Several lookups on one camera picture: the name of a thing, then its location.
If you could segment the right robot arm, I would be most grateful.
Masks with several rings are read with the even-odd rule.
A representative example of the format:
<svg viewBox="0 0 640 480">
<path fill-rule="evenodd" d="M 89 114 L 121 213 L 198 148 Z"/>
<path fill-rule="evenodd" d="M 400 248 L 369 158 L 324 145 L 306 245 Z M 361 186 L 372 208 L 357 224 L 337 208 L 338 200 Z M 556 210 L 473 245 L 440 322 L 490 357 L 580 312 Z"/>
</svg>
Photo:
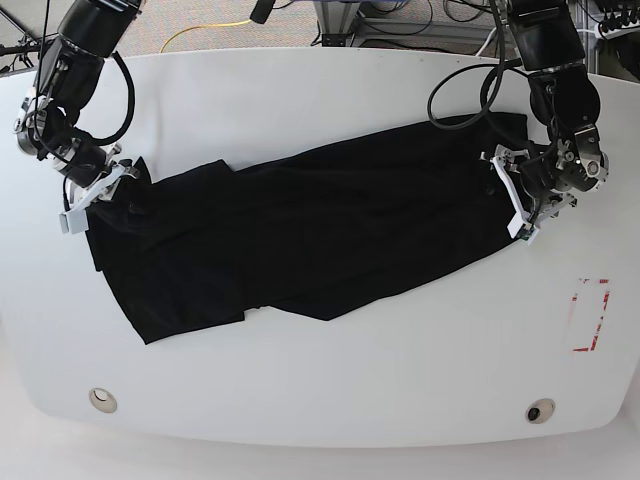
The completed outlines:
<svg viewBox="0 0 640 480">
<path fill-rule="evenodd" d="M 116 47 L 144 5 L 143 1 L 75 1 L 55 38 L 40 47 L 34 83 L 13 130 L 23 153 L 38 160 L 50 157 L 64 176 L 65 212 L 77 204 L 69 199 L 71 185 L 84 190 L 84 200 L 92 204 L 111 200 L 122 177 L 138 179 L 148 174 L 141 159 L 113 159 L 121 152 L 118 141 L 131 126 L 135 111 L 133 78 Z M 125 80 L 126 114 L 115 133 L 98 138 L 78 128 L 77 122 L 108 58 Z"/>
</svg>

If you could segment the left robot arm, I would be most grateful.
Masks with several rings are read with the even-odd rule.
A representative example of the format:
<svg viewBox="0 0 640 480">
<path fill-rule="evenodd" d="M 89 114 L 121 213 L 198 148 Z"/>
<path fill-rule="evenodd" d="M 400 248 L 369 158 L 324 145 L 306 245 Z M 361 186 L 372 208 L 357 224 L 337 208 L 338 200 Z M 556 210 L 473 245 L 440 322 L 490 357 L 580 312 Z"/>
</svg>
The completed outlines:
<svg viewBox="0 0 640 480">
<path fill-rule="evenodd" d="M 609 160 L 600 147 L 596 122 L 601 101 L 583 63 L 585 51 L 564 1 L 492 1 L 499 62 L 482 84 L 480 111 L 457 125 L 428 116 L 435 127 L 454 131 L 486 120 L 507 140 L 490 163 L 509 194 L 514 216 L 512 238 L 531 240 L 543 221 L 576 206 L 575 191 L 588 192 L 609 177 Z M 526 77 L 530 106 L 547 128 L 549 143 L 519 140 L 500 127 L 491 107 L 503 77 Z"/>
</svg>

